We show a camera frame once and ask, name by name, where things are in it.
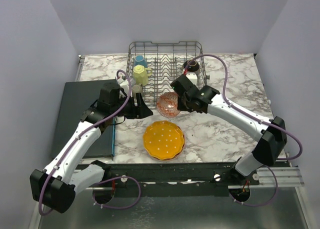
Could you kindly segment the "light green ceramic mug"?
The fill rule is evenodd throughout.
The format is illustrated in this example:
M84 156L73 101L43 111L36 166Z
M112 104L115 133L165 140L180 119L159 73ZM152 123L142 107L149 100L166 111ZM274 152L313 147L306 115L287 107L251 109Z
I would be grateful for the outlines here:
M151 68L144 67L143 65L136 65L133 67L132 75L136 84L144 87L148 84L152 72Z

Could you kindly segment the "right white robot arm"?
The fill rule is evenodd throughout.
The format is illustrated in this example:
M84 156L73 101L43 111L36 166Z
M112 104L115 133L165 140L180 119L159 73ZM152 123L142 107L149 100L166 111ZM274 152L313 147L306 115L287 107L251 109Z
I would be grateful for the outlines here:
M178 95L177 108L180 111L210 114L219 117L241 129L257 142L255 148L241 157L230 172L230 180L241 185L249 174L263 165L272 166L287 144L286 134L274 128L285 129L280 117L269 119L242 108L242 114L227 105L222 94L215 88L205 85L197 88L185 75L179 76L170 86Z

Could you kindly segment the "blue ceramic mug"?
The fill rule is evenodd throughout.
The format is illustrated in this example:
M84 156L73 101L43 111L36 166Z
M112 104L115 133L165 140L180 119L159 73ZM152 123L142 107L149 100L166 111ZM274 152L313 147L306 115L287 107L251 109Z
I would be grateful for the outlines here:
M148 67L147 60L143 55L136 55L133 60L133 66L143 66L144 68Z

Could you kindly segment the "red blue patterned bowl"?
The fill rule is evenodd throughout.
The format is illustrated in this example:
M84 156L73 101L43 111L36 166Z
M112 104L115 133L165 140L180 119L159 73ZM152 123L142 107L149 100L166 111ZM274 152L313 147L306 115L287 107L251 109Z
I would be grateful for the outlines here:
M159 114L166 118L174 118L180 114L178 110L178 95L175 92L165 92L157 102L156 109Z

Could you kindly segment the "brown patterned bowl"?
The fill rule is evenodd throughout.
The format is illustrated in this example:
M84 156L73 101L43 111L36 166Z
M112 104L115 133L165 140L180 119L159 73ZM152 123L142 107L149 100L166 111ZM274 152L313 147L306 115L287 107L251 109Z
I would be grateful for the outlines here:
M187 71L190 73L198 74L200 71L200 65L196 60L194 60L192 62L191 62L191 59L185 61L182 65L182 71L185 70L186 66L188 66Z

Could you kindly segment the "grey ceramic mug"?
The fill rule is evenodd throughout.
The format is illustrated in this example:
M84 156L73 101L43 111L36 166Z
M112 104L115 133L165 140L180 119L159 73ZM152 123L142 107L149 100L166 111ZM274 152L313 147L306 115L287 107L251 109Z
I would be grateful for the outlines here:
M139 84L135 84L132 86L132 95L136 97L137 94L143 94L143 87Z

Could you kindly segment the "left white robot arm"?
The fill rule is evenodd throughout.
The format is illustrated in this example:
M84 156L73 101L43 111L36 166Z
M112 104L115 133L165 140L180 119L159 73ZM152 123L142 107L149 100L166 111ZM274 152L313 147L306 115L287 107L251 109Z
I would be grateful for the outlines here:
M111 174L105 163L94 161L75 175L80 160L115 117L134 120L152 115L140 93L133 97L131 91L125 91L117 82L105 83L98 99L84 111L75 132L60 153L43 170L35 169L31 173L31 193L38 202L39 213L46 215L42 206L65 213L79 192L94 184L107 186Z

